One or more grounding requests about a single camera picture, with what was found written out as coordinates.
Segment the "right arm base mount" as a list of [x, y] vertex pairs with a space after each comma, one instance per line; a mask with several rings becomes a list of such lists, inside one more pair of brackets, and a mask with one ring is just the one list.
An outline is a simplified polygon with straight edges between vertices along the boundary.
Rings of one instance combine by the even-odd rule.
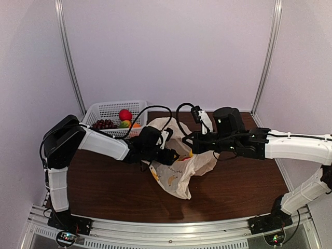
[[263, 216], [255, 216], [248, 219], [247, 222], [251, 234], [259, 234], [278, 230], [293, 224], [291, 216], [281, 211]]

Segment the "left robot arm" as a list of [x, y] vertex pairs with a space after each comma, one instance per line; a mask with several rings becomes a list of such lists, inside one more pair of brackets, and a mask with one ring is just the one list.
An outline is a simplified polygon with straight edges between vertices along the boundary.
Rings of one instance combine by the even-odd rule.
[[84, 124], [68, 115], [43, 137], [39, 155], [51, 201], [51, 217], [63, 230], [70, 230], [75, 220], [68, 199], [67, 174], [79, 155], [109, 158], [116, 163], [137, 164], [143, 161], [172, 165], [179, 154], [167, 148], [172, 130], [145, 126], [138, 135], [115, 136]]

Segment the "red apple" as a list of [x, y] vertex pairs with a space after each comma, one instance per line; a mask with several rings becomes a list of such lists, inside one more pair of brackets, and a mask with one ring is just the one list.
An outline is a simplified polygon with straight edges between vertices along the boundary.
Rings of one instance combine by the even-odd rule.
[[120, 112], [119, 112], [119, 119], [121, 121], [131, 121], [132, 119], [132, 113], [127, 110], [127, 109], [122, 109]]

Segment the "banana print plastic bag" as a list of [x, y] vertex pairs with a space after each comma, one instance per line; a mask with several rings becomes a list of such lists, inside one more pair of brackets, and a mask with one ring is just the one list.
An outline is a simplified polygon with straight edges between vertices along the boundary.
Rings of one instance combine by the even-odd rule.
[[[148, 125], [158, 130], [163, 127], [171, 128], [173, 135], [166, 142], [165, 148], [175, 149], [180, 155], [179, 159], [189, 157], [191, 149], [182, 142], [184, 135], [180, 131], [175, 118], [156, 118]], [[191, 199], [189, 191], [190, 178], [192, 176], [202, 176], [213, 170], [217, 164], [217, 159], [212, 151], [194, 154], [193, 157], [184, 161], [179, 161], [179, 159], [172, 165], [164, 165], [154, 161], [149, 166], [149, 170], [165, 192], [177, 198], [189, 200]]]

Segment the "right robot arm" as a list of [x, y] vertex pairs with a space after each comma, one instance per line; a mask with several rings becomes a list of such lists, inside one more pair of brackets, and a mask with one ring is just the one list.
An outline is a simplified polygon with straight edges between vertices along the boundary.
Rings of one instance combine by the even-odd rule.
[[232, 152], [252, 159], [295, 159], [321, 164], [320, 168], [299, 187], [276, 198], [266, 225], [277, 229], [300, 207], [323, 194], [331, 193], [331, 135], [306, 135], [280, 132], [269, 128], [247, 130], [237, 108], [222, 107], [213, 119], [199, 106], [190, 110], [201, 131], [184, 132], [183, 143], [193, 154], [207, 151]]

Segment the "green yellow mango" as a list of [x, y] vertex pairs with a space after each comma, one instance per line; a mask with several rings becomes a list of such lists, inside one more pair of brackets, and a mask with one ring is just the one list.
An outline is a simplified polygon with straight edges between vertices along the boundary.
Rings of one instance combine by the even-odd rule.
[[120, 125], [118, 126], [118, 128], [120, 129], [126, 129], [126, 128], [130, 128], [131, 127], [131, 122], [129, 120], [123, 120]]

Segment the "dark red grape bunch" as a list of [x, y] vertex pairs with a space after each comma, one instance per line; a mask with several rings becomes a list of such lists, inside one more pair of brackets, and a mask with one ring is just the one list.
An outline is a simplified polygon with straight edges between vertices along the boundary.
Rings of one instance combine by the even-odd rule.
[[93, 125], [98, 130], [117, 129], [117, 125], [114, 124], [110, 119], [99, 119]]

